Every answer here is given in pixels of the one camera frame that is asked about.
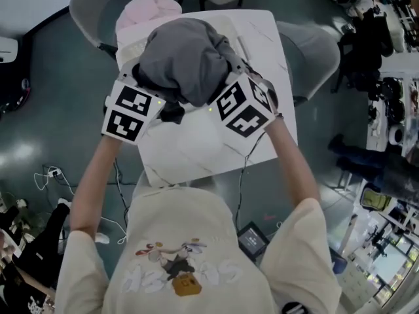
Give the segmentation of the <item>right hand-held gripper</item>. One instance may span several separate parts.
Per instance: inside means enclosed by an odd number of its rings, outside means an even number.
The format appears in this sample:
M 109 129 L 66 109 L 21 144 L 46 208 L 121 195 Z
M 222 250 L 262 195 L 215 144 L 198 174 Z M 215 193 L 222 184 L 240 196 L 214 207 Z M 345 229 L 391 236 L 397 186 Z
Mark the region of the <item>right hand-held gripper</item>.
M 248 64 L 237 54 L 227 54 L 231 82 L 209 104 L 208 114 L 229 138 L 247 139 L 275 119 L 269 89 L 250 76 Z

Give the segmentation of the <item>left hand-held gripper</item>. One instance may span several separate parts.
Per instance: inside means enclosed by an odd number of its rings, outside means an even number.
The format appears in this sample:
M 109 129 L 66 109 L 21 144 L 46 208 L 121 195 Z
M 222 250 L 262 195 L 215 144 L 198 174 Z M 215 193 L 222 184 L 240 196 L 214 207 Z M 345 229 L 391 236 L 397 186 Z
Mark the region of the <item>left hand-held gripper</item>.
M 137 88 L 133 69 L 137 60 L 121 68 L 111 94 L 105 98 L 105 116 L 101 133 L 125 143 L 138 145 L 150 123 L 158 117 L 166 102 Z

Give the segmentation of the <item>person's right hand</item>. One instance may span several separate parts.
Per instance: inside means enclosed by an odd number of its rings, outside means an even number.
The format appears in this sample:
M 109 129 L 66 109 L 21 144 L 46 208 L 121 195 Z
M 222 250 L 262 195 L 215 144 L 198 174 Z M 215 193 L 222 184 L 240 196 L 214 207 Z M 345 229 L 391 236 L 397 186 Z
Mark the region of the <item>person's right hand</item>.
M 265 83 L 265 86 L 268 88 L 267 92 L 268 92 L 268 95 L 269 95 L 269 98 L 270 98 L 270 102 L 272 103 L 272 107 L 274 108 L 274 112 L 276 114 L 278 114 L 279 113 L 278 112 L 278 97 L 277 97 L 276 91 L 274 89 L 274 86 L 268 80 L 265 80 L 264 83 Z

